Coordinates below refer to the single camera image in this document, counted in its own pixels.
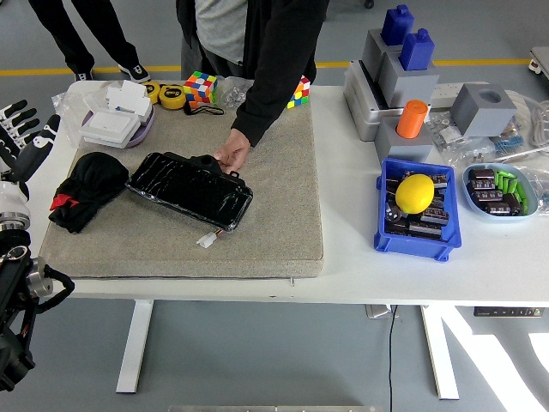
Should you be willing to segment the person's left hand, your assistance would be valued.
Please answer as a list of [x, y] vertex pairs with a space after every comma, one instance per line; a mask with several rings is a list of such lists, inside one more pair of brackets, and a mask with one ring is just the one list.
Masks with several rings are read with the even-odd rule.
[[250, 141], [244, 133], [231, 129], [226, 142], [214, 151], [213, 157], [218, 161], [221, 170], [230, 174], [243, 166], [249, 151]]

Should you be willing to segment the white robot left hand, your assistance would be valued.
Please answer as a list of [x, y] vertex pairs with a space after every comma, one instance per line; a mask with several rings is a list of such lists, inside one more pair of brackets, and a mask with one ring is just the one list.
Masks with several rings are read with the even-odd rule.
[[19, 100], [1, 109], [1, 211], [22, 214], [26, 182], [53, 148], [60, 124], [56, 114], [39, 129], [37, 110]]

